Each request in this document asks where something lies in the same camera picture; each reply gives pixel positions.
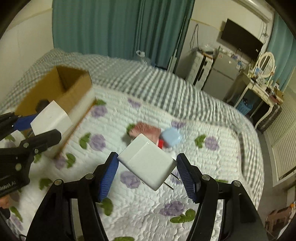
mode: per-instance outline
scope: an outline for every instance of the green leaf pattern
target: green leaf pattern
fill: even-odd
[[[96,104],[95,104],[95,105],[106,105],[106,102],[103,101],[103,100],[101,100],[101,99],[98,99],[98,100],[96,101]]]
[[[129,125],[127,126],[127,128],[126,128],[126,133],[128,134],[129,131],[130,131],[132,128],[134,128],[135,126],[136,126],[136,124],[134,124],[134,123],[129,124]]]
[[[12,141],[12,142],[15,142],[15,138],[9,134],[7,137],[4,138],[5,140],[9,140],[9,141]]]
[[[22,216],[16,207],[12,206],[9,208],[9,210],[22,222]]]
[[[203,147],[203,143],[205,142],[205,138],[207,136],[206,135],[200,135],[198,136],[194,142],[195,142],[195,145],[198,147],[198,148],[202,148]]]
[[[195,219],[196,212],[193,209],[188,209],[184,214],[170,219],[171,223],[185,223],[191,222]]]
[[[70,168],[73,166],[73,164],[76,162],[76,157],[72,153],[66,154],[67,159],[67,168]]]
[[[87,143],[89,142],[90,136],[91,136],[91,133],[88,132],[83,137],[80,138],[79,145],[81,146],[82,149],[84,150],[87,149]]]
[[[135,241],[135,239],[133,237],[117,237],[115,239],[113,239],[113,241]]]
[[[41,154],[36,154],[36,155],[34,156],[34,163],[38,163],[38,162],[40,162],[40,159],[41,159]]]
[[[113,203],[111,199],[104,198],[103,201],[100,203],[100,207],[104,209],[104,214],[106,216],[110,216],[113,211]]]
[[[223,179],[215,179],[216,180],[216,182],[221,182],[221,183],[228,183],[228,181],[227,180],[223,180]]]
[[[48,187],[52,183],[52,180],[49,178],[41,178],[39,180],[39,189],[43,190],[44,187]]]

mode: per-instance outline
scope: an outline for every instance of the screw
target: screw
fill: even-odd
[[[54,184],[56,186],[61,185],[62,184],[62,180],[61,179],[57,179],[57,180],[55,180]]]
[[[22,169],[21,163],[16,164],[15,169],[16,169],[17,172],[20,171]]]
[[[233,185],[235,185],[236,187],[239,187],[241,185],[240,181],[235,180],[233,182]]]
[[[205,181],[208,181],[208,180],[210,180],[211,178],[210,178],[209,175],[204,174],[204,175],[202,175],[202,179],[205,180]]]
[[[94,178],[94,175],[93,175],[92,173],[89,173],[89,174],[87,174],[87,175],[85,176],[85,178],[86,178],[87,180],[91,180],[91,179]]]

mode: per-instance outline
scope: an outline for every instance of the blue gripper pad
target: blue gripper pad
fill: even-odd
[[[33,114],[18,118],[18,120],[15,122],[13,126],[13,129],[24,131],[31,128],[31,122],[35,119],[36,116],[37,114]]]
[[[118,157],[118,154],[115,153],[104,176],[101,179],[100,192],[98,195],[99,202],[102,202],[102,200],[104,198],[106,198],[109,193],[111,184],[113,182],[114,176],[117,172],[118,165],[119,165],[119,161],[118,161],[117,157]]]
[[[200,178],[192,168],[184,153],[177,155],[177,169],[182,179],[187,195],[197,203],[197,192],[200,188]]]

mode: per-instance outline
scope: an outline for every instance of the gray checkered blanket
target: gray checkered blanket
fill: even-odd
[[[140,62],[100,55],[65,53],[53,49],[25,73],[0,105],[0,111],[17,106],[28,91],[55,65],[86,69],[94,84],[133,95],[171,115],[226,126],[235,131],[241,144],[242,172],[258,208],[264,185],[264,169],[257,133],[236,109],[167,71]]]

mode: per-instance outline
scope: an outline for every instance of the white wall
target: white wall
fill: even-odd
[[[221,40],[221,31],[224,28],[223,22],[226,22],[228,18],[248,30],[258,39],[260,38],[263,29],[263,21],[258,16],[233,0],[195,0],[191,18],[192,19],[189,23],[181,52],[181,57],[176,69],[176,74],[182,78],[185,78],[189,72],[191,62],[189,44],[194,32],[194,27],[197,23],[199,24],[199,48],[203,48],[205,45],[218,48],[221,45],[227,50],[231,50],[233,52],[236,51],[236,48]],[[263,52],[267,49],[270,35],[272,33],[272,27],[273,19],[267,25],[267,34],[269,37],[262,48]],[[195,36],[194,47],[197,47],[197,33]],[[246,55],[243,55],[242,60],[246,63],[250,61]]]
[[[0,39],[0,102],[28,68],[51,49],[52,0],[32,0]]]

